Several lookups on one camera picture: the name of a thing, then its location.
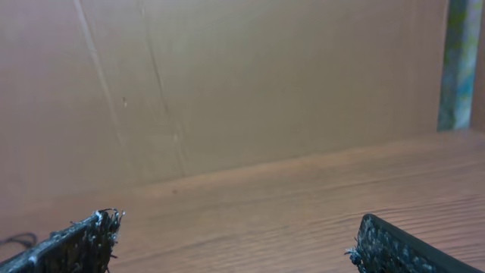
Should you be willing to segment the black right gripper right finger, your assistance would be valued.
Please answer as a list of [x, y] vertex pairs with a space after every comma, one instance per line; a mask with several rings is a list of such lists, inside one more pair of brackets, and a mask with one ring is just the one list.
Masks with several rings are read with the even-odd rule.
[[483, 273], [373, 214], [355, 241], [345, 254], [360, 273]]

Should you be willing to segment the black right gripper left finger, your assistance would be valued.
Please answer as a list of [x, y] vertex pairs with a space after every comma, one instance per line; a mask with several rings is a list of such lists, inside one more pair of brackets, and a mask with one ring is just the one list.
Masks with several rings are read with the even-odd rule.
[[5, 238], [2, 245], [18, 243], [23, 251], [2, 261], [1, 273], [108, 272], [123, 216], [123, 210], [100, 209], [41, 242], [32, 232]]

